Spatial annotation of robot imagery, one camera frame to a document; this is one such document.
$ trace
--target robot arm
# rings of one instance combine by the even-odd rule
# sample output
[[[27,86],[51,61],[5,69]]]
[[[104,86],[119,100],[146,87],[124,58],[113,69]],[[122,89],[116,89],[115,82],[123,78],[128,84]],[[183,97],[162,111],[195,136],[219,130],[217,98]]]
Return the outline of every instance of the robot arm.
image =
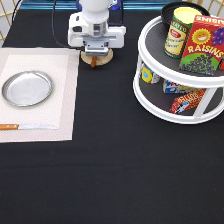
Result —
[[[122,48],[126,28],[108,27],[109,9],[117,0],[80,0],[82,12],[69,20],[68,44],[85,46],[89,56],[106,56],[108,48]]]

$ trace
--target placemat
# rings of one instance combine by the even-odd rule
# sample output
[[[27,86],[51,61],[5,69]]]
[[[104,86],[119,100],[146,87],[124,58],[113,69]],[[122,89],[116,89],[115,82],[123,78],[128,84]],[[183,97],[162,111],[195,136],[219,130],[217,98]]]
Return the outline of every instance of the placemat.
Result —
[[[0,58],[1,85],[3,84],[2,81],[11,75],[20,70],[32,70],[31,67],[48,73],[55,84],[54,91],[49,99],[32,107],[18,108],[17,110],[17,108],[0,99],[2,108],[0,123],[18,124],[18,122],[21,122],[24,124],[25,117],[26,124],[40,124],[41,122],[41,124],[52,124],[59,128],[57,130],[1,131],[0,142],[71,140],[79,51],[47,48],[2,48],[0,49]]]

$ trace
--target silver plate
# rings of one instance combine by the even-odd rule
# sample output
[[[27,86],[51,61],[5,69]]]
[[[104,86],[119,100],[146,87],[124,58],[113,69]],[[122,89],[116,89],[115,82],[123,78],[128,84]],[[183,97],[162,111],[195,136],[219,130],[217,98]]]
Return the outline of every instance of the silver plate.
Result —
[[[46,73],[26,71],[9,78],[2,87],[2,95],[14,106],[27,107],[45,100],[52,90],[53,82]]]

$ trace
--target black tablecloth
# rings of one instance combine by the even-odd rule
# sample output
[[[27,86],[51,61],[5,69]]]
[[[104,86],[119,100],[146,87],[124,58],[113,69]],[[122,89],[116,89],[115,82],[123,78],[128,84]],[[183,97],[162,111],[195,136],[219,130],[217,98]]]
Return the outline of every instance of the black tablecloth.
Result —
[[[63,43],[71,13],[56,12]],[[138,37],[159,14],[125,11],[125,47],[80,61],[72,141],[0,145],[1,224],[224,223],[224,113],[173,124],[133,92]],[[57,47],[51,12],[20,10],[4,47]]]

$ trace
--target shelf tier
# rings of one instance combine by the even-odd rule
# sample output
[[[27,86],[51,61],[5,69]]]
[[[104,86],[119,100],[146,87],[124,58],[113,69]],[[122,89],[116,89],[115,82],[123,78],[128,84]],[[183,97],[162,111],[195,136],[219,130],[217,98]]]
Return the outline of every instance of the shelf tier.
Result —
[[[144,97],[151,102],[154,106],[160,108],[163,111],[166,111],[170,114],[170,108],[173,104],[173,101],[175,98],[183,96],[185,94],[181,93],[164,93],[163,92],[163,80],[160,79],[160,81],[156,84],[149,84],[142,80],[141,76],[139,76],[139,87],[144,95]],[[223,88],[218,88],[215,95],[213,96],[212,100],[209,102],[208,107],[205,110],[205,113],[211,112],[214,110],[220,103],[223,97]],[[190,110],[186,110],[184,112],[181,112],[177,114],[177,116],[193,116],[195,112],[195,108],[192,108]]]
[[[164,52],[167,30],[157,17],[146,24],[138,41],[139,55],[144,63],[161,77],[170,81],[197,88],[224,86],[224,71],[217,70],[214,76],[206,76],[179,70],[180,59],[167,56]]]
[[[165,94],[162,89],[162,80],[157,84],[145,83],[137,69],[134,82],[134,93],[140,104],[155,116],[179,124],[198,124],[209,121],[218,116],[224,109],[224,88],[218,88],[205,113],[201,116],[195,116],[195,108],[180,114],[172,114],[170,108],[173,100],[180,94]]]

